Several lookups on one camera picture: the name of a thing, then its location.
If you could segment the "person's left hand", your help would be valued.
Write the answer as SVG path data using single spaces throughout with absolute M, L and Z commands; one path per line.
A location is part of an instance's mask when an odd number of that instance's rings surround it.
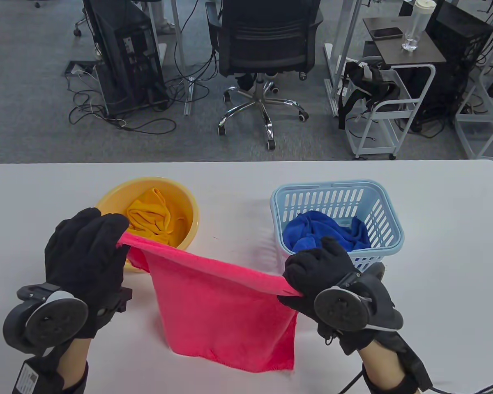
M 129 247 L 118 242 L 129 228 L 121 214 L 86 208 L 57 225 L 44 249 L 46 282 L 88 307 L 77 339 L 93 339 L 115 311 Z

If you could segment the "person's right hand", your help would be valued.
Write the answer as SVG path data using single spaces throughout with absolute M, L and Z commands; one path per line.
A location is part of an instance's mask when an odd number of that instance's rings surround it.
M 321 291 L 337 285 L 347 274 L 356 272 L 346 250 L 333 238 L 322 238 L 322 246 L 291 255 L 285 262 L 283 277 L 302 296 L 278 296 L 284 306 L 318 323 L 318 334 L 327 344 L 333 338 L 346 355 L 364 349 L 372 343 L 376 332 L 363 330 L 348 332 L 328 326 L 314 310 L 314 300 Z

